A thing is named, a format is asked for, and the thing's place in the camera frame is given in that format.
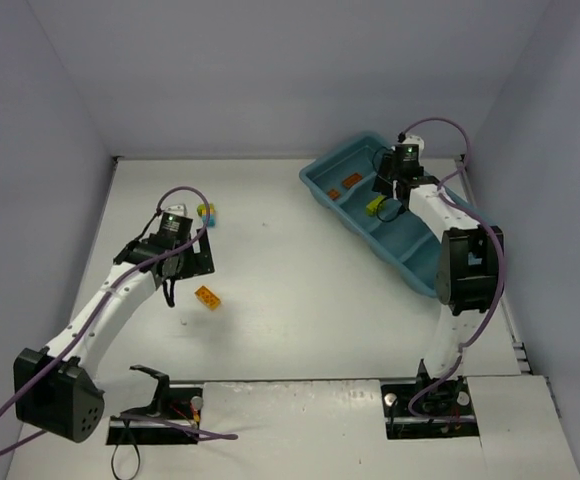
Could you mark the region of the small green square lego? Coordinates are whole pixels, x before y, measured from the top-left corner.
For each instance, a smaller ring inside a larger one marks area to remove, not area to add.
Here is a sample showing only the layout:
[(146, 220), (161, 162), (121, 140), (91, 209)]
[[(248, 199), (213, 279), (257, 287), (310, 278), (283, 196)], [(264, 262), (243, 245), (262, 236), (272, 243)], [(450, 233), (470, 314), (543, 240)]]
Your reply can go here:
[(386, 202), (387, 202), (387, 198), (385, 196), (380, 195), (380, 196), (376, 197), (374, 200), (372, 200), (370, 203), (368, 203), (366, 205), (366, 207), (365, 207), (366, 215), (369, 217), (378, 218), (380, 215), (380, 212), (385, 207)]

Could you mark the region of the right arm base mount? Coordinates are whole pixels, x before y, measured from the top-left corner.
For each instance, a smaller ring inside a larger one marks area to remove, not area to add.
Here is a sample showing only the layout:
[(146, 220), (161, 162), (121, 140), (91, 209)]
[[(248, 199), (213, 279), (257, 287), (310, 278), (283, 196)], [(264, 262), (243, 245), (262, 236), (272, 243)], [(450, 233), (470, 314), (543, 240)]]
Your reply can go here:
[(380, 385), (387, 439), (477, 438), (479, 426), (467, 381), (448, 381), (417, 400), (412, 412), (410, 400), (427, 384), (428, 381), (417, 380)]

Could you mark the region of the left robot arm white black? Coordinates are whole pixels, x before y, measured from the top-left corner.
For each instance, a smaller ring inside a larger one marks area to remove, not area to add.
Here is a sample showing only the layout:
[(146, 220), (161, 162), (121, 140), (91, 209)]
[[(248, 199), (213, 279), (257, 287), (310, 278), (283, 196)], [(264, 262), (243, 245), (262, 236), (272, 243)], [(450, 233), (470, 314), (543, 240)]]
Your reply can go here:
[(114, 257), (105, 281), (42, 349), (24, 349), (14, 362), (16, 416), (64, 439), (85, 441), (106, 417), (139, 412), (157, 417), (167, 407), (170, 378), (135, 364), (111, 381), (100, 363), (134, 313), (157, 293), (174, 303), (181, 280), (214, 272), (206, 229), (192, 219), (165, 212), (159, 228), (128, 242)]

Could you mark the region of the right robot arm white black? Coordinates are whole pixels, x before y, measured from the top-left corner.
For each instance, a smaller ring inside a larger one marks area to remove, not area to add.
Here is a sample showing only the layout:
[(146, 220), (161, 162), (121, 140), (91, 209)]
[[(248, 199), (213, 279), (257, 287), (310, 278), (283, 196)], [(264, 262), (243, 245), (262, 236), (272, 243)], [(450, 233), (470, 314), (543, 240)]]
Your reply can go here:
[(422, 151), (423, 143), (409, 138), (371, 161), (373, 190), (398, 202), (400, 214), (416, 216), (440, 243), (434, 288), (441, 311), (416, 398), (461, 376), (466, 351), (489, 325), (504, 288), (503, 232), (454, 201), (444, 182), (425, 172)]

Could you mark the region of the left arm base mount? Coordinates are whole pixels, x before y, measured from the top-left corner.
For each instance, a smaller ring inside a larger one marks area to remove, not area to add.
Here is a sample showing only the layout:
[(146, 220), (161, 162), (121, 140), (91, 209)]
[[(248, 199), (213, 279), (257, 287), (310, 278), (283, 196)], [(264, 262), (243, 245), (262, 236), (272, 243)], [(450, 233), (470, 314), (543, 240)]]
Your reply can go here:
[(173, 382), (168, 374), (135, 364), (111, 380), (103, 392), (106, 443), (116, 445), (195, 445), (203, 407), (203, 386)]

